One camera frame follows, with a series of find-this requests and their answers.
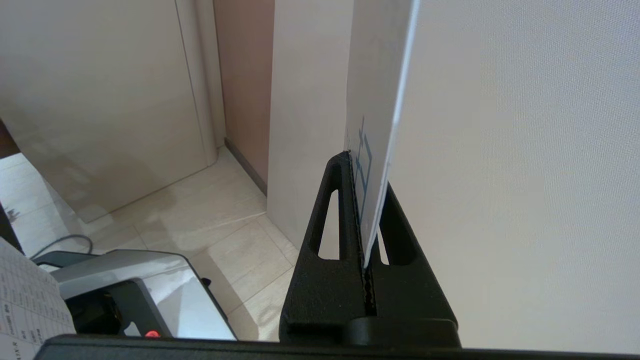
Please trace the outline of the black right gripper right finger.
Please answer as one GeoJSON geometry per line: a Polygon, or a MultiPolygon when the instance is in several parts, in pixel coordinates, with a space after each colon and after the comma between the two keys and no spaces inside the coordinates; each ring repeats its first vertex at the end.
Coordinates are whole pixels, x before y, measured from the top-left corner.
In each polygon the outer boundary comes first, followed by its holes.
{"type": "Polygon", "coordinates": [[[368,267],[379,317],[453,320],[453,310],[389,184],[368,267]],[[388,263],[382,262],[378,243],[388,263]]]}

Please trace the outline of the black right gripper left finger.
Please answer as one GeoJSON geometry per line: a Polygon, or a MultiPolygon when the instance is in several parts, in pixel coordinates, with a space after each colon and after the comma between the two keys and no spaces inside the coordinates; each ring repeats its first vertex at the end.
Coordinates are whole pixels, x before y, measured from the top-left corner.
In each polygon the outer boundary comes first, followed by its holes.
{"type": "Polygon", "coordinates": [[[279,317],[279,341],[288,344],[338,344],[343,328],[366,315],[362,280],[361,233],[349,152],[329,159],[279,317]],[[337,194],[338,259],[319,255],[337,194]]]}

